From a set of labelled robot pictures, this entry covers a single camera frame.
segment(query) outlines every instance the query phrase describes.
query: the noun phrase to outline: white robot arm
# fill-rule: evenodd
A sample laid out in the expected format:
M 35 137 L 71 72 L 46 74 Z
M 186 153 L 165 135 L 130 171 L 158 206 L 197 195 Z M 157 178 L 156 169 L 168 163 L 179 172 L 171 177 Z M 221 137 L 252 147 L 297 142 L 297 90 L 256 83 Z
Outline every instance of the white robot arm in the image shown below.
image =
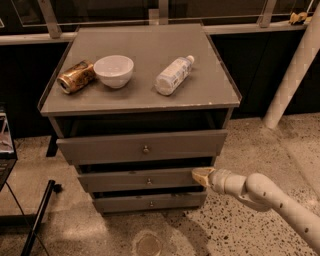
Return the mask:
M 273 181 L 260 173 L 248 177 L 212 167 L 195 168 L 192 177 L 204 187 L 228 194 L 256 210 L 275 210 L 320 255 L 320 217 L 286 195 Z

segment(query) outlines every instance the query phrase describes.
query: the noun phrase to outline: speckled floor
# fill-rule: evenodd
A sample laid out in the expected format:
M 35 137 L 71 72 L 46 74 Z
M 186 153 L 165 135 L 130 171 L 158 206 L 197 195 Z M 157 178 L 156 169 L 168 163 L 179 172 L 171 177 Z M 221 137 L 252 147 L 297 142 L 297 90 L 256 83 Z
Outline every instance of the speckled floor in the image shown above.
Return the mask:
M 259 118 L 231 120 L 216 168 L 242 175 L 260 172 L 320 216 L 320 114 L 283 117 L 275 130 Z M 25 213 L 34 213 L 49 179 L 53 194 L 40 238 L 49 255 L 316 255 L 275 212 L 259 213 L 209 191 L 197 210 L 102 217 L 58 151 L 46 158 L 49 138 L 17 140 L 19 161 L 8 183 Z M 19 214 L 7 187 L 0 214 Z M 20 255 L 21 228 L 1 229 L 0 255 Z M 38 241 L 31 255 L 47 255 Z

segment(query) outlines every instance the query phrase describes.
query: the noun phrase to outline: gold can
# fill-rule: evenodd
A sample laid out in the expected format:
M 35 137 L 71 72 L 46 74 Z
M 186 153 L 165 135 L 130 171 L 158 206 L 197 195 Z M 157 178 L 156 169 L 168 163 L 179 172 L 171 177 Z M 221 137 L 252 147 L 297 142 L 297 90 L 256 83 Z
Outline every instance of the gold can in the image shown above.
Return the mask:
M 61 86 L 63 92 L 71 94 L 85 87 L 95 78 L 95 76 L 93 63 L 88 60 L 83 60 L 61 73 L 57 78 L 57 82 Z

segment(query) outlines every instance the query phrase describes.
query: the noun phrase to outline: white bowl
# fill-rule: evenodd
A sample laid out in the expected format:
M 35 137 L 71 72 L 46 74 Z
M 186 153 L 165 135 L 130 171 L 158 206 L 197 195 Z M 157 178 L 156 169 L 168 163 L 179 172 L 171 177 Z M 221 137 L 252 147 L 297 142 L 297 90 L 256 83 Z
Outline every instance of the white bowl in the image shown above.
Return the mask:
M 133 61 L 121 55 L 111 55 L 98 60 L 93 69 L 97 77 L 111 88 L 121 88 L 133 73 Z

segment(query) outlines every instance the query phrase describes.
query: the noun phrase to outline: bottle cap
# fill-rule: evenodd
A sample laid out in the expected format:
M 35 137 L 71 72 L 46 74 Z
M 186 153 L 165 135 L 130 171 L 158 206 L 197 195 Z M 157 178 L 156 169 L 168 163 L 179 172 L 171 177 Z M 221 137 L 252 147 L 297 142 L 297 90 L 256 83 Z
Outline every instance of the bottle cap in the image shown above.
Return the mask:
M 193 62 L 194 62 L 194 57 L 193 57 L 192 55 L 189 55 L 189 56 L 187 57 L 187 59 L 191 61 L 191 64 L 193 64 Z

